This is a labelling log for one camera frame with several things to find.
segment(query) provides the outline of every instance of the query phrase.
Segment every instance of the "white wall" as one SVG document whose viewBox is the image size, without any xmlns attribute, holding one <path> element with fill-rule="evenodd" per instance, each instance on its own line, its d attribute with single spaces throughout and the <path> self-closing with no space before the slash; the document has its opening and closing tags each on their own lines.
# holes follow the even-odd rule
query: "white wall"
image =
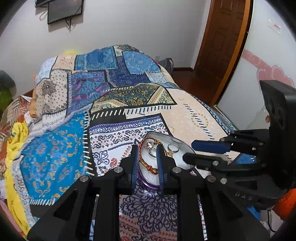
<svg viewBox="0 0 296 241">
<path fill-rule="evenodd" d="M 282 27 L 281 34 L 270 23 Z M 296 41 L 288 26 L 266 0 L 255 0 L 245 49 L 269 66 L 279 65 L 296 84 Z M 218 103 L 218 108 L 239 129 L 245 129 L 264 106 L 257 82 L 258 68 L 241 58 L 234 75 Z"/>
<path fill-rule="evenodd" d="M 33 88 L 33 75 L 47 59 L 66 50 L 87 53 L 115 44 L 132 45 L 151 57 L 172 57 L 189 67 L 207 0 L 85 0 L 72 28 L 65 21 L 47 25 L 28 0 L 0 37 L 0 69 L 16 82 L 16 96 Z"/>
<path fill-rule="evenodd" d="M 191 62 L 191 68 L 193 69 L 197 60 L 198 53 L 200 51 L 200 46 L 202 45 L 202 38 L 205 33 L 205 26 L 207 24 L 207 18 L 209 16 L 210 6 L 211 6 L 211 0 L 205 0 L 205 6 L 204 6 L 204 12 L 202 15 L 200 31 L 197 36 L 196 47 L 195 47 L 195 51 L 193 53 L 192 62 Z"/>
</svg>

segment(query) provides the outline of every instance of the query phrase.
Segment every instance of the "green object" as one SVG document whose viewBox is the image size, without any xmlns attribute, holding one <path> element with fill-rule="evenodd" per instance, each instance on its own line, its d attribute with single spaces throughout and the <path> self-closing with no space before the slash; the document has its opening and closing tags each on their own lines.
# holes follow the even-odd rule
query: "green object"
<svg viewBox="0 0 296 241">
<path fill-rule="evenodd" d="M 0 110 L 5 110 L 11 101 L 12 97 L 9 90 L 4 89 L 3 86 L 0 85 Z"/>
</svg>

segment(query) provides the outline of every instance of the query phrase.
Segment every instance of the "door frame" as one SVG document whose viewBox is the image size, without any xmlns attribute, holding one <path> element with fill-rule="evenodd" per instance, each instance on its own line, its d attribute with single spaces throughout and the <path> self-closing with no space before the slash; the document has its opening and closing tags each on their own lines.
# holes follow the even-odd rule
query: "door frame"
<svg viewBox="0 0 296 241">
<path fill-rule="evenodd" d="M 250 24 L 251 24 L 251 19 L 252 19 L 252 13 L 253 13 L 253 1 L 254 0 L 246 0 L 245 3 L 245 8 L 244 8 L 244 16 L 243 16 L 243 20 L 242 20 L 242 26 L 239 32 L 239 37 L 237 39 L 237 43 L 235 45 L 232 57 L 230 59 L 228 68 L 225 72 L 225 75 L 223 76 L 221 83 L 210 103 L 210 106 L 214 106 L 215 104 L 217 104 L 219 102 L 219 100 L 221 99 L 224 91 L 227 88 L 227 85 L 229 84 L 231 77 L 233 75 L 233 72 L 238 64 L 238 61 L 242 55 L 242 51 L 244 49 L 246 40 L 247 40 L 247 36 L 249 33 L 249 28 L 250 28 Z M 207 35 L 210 29 L 210 23 L 211 23 L 211 19 L 212 19 L 212 14 L 213 14 L 213 9 L 214 9 L 214 3 L 215 0 L 211 0 L 211 5 L 210 5 L 210 10 L 209 10 L 209 15 L 207 18 L 207 24 L 205 27 L 205 33 L 204 36 L 202 38 L 202 44 L 200 46 L 200 51 L 198 53 L 197 59 L 196 59 L 196 63 L 194 66 L 194 72 L 197 71 L 198 65 L 200 63 L 200 59 L 202 56 L 202 52 L 205 48 L 205 44 L 206 44 L 206 39 L 207 39 Z"/>
</svg>

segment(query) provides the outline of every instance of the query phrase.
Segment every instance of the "patchwork bedspread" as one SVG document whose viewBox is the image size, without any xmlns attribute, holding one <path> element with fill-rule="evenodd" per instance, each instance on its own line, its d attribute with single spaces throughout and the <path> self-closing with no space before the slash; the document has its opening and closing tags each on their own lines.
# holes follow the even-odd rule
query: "patchwork bedspread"
<svg viewBox="0 0 296 241">
<path fill-rule="evenodd" d="M 36 118 L 27 124 L 29 136 L 12 175 L 31 227 L 81 175 L 104 175 L 151 130 L 190 145 L 219 140 L 234 129 L 129 45 L 45 61 L 36 77 Z M 219 156 L 250 159 L 233 151 Z M 135 194 L 120 196 L 119 212 L 123 241 L 177 240 L 175 196 L 162 197 L 138 183 Z"/>
</svg>

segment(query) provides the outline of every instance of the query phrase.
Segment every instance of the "wooden door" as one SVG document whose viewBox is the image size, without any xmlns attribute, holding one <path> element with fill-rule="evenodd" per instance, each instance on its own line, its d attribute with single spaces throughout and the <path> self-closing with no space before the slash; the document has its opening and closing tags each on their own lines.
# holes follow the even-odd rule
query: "wooden door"
<svg viewBox="0 0 296 241">
<path fill-rule="evenodd" d="M 218 91 L 222 80 L 225 79 L 230 63 L 233 61 L 232 70 L 235 60 L 239 57 L 238 52 L 246 32 L 249 11 L 250 0 L 212 0 L 194 70 L 215 89 L 215 92 Z"/>
</svg>

